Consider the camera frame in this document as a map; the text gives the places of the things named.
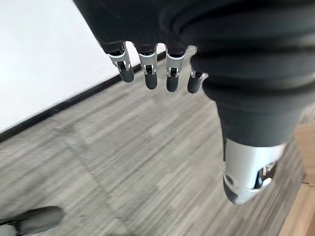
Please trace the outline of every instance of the gray carpet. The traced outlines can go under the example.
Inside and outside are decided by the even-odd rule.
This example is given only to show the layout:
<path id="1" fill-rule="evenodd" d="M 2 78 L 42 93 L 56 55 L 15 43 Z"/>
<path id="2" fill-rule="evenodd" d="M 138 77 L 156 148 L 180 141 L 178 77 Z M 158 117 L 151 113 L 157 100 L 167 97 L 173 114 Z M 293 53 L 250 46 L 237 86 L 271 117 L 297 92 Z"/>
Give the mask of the gray carpet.
<path id="1" fill-rule="evenodd" d="M 148 90 L 142 72 L 0 144 L 0 216 L 64 207 L 59 236 L 276 236 L 303 178 L 292 140 L 276 181 L 244 206 L 222 188 L 214 102 L 179 89 Z M 313 106 L 301 122 L 314 120 Z"/>

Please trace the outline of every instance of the robotic fingertip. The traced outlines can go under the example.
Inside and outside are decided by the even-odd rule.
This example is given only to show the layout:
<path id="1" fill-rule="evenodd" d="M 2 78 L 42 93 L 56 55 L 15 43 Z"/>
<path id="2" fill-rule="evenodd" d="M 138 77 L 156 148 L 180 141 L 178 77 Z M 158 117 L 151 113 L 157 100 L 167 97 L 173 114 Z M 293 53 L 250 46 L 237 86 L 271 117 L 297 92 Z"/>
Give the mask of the robotic fingertip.
<path id="1" fill-rule="evenodd" d="M 134 73 L 133 73 L 132 68 L 130 68 L 130 70 L 122 69 L 120 71 L 120 77 L 126 83 L 131 83 L 133 81 L 133 78 L 134 78 Z"/>
<path id="2" fill-rule="evenodd" d="M 148 89 L 155 89 L 158 85 L 157 74 L 148 73 L 145 75 L 145 82 Z"/>
<path id="3" fill-rule="evenodd" d="M 167 77 L 166 79 L 166 88 L 169 92 L 175 92 L 178 87 L 178 77 L 175 75 L 171 75 L 171 77 Z"/>

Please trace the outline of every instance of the black rubber fingertip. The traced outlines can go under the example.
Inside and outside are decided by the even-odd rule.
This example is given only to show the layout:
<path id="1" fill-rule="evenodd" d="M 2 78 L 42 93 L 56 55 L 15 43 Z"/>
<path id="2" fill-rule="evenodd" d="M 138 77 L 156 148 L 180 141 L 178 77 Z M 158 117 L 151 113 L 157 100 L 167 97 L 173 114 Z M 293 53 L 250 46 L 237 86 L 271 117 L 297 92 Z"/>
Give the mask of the black rubber fingertip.
<path id="1" fill-rule="evenodd" d="M 201 85 L 200 77 L 195 76 L 195 78 L 193 78 L 192 76 L 190 76 L 187 84 L 187 90 L 190 93 L 196 93 L 198 92 L 200 85 Z"/>
<path id="2" fill-rule="evenodd" d="M 157 74 L 148 73 L 145 75 L 146 86 L 148 89 L 155 89 L 158 85 Z"/>
<path id="3" fill-rule="evenodd" d="M 120 72 L 120 77 L 122 78 L 123 81 L 125 81 L 126 83 L 130 83 L 133 81 L 134 78 L 134 73 L 133 70 L 125 70 L 122 69 L 122 71 Z"/>
<path id="4" fill-rule="evenodd" d="M 175 92 L 178 87 L 178 78 L 175 75 L 171 75 L 171 77 L 167 77 L 166 80 L 166 88 L 169 92 Z"/>

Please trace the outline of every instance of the silver metal joint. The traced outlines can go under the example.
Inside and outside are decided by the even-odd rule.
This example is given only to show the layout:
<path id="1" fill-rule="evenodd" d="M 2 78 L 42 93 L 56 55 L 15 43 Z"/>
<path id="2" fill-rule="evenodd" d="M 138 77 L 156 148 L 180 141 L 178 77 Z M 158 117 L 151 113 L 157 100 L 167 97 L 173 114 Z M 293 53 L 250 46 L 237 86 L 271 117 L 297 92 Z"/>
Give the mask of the silver metal joint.
<path id="1" fill-rule="evenodd" d="M 251 147 L 227 139 L 223 186 L 229 200 L 244 204 L 270 184 L 284 148 Z"/>
<path id="2" fill-rule="evenodd" d="M 108 56 L 111 59 L 114 66 L 116 66 L 120 72 L 122 71 L 122 65 L 124 65 L 127 71 L 130 70 L 131 63 L 130 63 L 130 58 L 129 58 L 129 53 L 126 47 L 126 43 L 124 43 L 124 52 L 121 55 L 113 56 L 113 55 L 108 54 Z"/>
<path id="3" fill-rule="evenodd" d="M 197 72 L 194 68 L 191 68 L 191 72 L 190 72 L 191 77 L 195 78 L 196 74 L 200 74 L 200 72 Z M 208 73 L 201 73 L 199 79 L 203 80 L 203 79 L 207 78 L 208 76 L 209 76 Z"/>
<path id="4" fill-rule="evenodd" d="M 148 66 L 152 67 L 152 74 L 155 74 L 157 72 L 158 55 L 156 51 L 150 55 L 143 55 L 139 53 L 139 58 L 140 58 L 141 67 L 145 75 L 148 74 L 148 70 L 147 70 Z"/>
<path id="5" fill-rule="evenodd" d="M 175 77 L 178 78 L 179 74 L 182 70 L 182 64 L 184 60 L 184 56 L 181 56 L 179 58 L 171 57 L 167 52 L 166 52 L 166 74 L 167 77 L 171 77 L 171 69 L 176 69 Z"/>

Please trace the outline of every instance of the wooden panel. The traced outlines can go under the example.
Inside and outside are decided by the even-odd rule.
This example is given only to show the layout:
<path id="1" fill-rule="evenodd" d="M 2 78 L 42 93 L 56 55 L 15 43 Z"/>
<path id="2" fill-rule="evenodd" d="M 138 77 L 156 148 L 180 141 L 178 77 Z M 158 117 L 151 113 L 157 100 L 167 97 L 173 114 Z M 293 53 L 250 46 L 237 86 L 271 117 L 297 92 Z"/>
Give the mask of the wooden panel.
<path id="1" fill-rule="evenodd" d="M 315 235 L 315 214 L 313 215 L 313 219 L 310 223 L 309 230 L 306 233 L 306 236 L 314 236 Z"/>
<path id="2" fill-rule="evenodd" d="M 279 236 L 304 236 L 314 213 L 315 189 L 302 184 Z"/>
<path id="3" fill-rule="evenodd" d="M 300 125 L 294 133 L 310 186 L 315 186 L 315 124 Z"/>

